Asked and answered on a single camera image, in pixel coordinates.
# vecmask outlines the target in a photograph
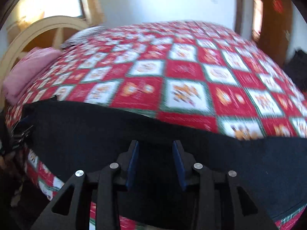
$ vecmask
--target pink folded blanket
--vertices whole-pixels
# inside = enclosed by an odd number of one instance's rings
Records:
[[[33,48],[10,71],[3,82],[3,93],[11,105],[16,104],[26,90],[54,63],[61,51]]]

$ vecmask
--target curtain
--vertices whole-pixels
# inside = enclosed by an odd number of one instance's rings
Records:
[[[99,0],[82,0],[87,23],[91,26],[104,22],[104,13],[101,11]]]
[[[21,31],[43,19],[47,0],[20,0],[17,7],[17,25]]]

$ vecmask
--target bed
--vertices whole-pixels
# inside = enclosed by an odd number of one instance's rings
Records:
[[[68,17],[44,20],[11,44],[1,62],[5,70],[1,80],[25,52],[51,46],[33,40],[39,35],[56,29],[52,45],[59,48],[64,36],[58,28],[79,31],[87,27]],[[64,49],[19,102],[7,107],[7,125],[20,118],[25,103],[55,94],[59,100],[118,108],[242,141],[307,137],[307,101],[291,79],[254,43],[228,28],[202,21],[110,28]],[[5,104],[1,97],[1,107]],[[25,151],[28,177],[51,200],[63,182],[33,151]],[[305,207],[296,208],[276,225],[290,229]],[[95,228],[95,209],[92,203],[90,229]],[[120,220],[126,229],[144,227],[124,217]]]

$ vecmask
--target bedspread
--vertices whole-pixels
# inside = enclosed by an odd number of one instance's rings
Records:
[[[232,30],[199,21],[113,28],[66,49],[9,108],[8,125],[23,104],[54,94],[240,140],[307,136],[307,101],[278,65]],[[27,153],[28,175],[51,199],[62,182]],[[276,224],[289,229],[303,209]]]

